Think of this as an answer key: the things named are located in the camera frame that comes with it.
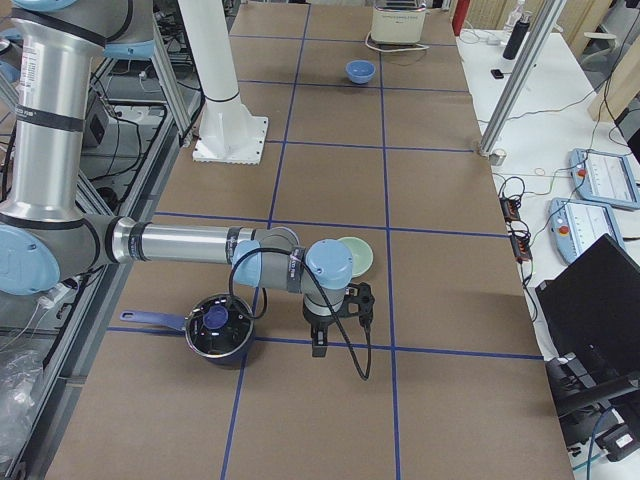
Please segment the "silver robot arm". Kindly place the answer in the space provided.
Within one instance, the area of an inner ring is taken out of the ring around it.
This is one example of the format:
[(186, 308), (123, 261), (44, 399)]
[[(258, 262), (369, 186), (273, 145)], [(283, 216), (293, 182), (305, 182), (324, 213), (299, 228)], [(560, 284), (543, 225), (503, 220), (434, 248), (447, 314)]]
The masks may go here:
[(92, 61), (151, 57), (152, 3), (17, 1), (12, 20), (23, 49), (12, 183), (1, 204), (2, 290), (31, 295), (133, 261), (227, 264), (231, 284), (301, 294), (312, 353), (324, 356), (329, 326), (349, 313), (353, 260), (342, 242), (304, 248), (283, 228), (154, 225), (77, 207)]

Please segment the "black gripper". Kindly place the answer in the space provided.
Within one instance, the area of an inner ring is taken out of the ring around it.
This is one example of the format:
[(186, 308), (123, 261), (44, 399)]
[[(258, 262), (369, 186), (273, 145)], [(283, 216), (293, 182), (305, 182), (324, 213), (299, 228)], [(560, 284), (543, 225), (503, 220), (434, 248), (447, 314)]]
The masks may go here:
[(331, 313), (327, 306), (321, 306), (303, 298), (303, 317), (310, 325), (312, 340), (312, 357), (324, 358), (327, 353), (328, 328), (336, 323), (337, 314)]

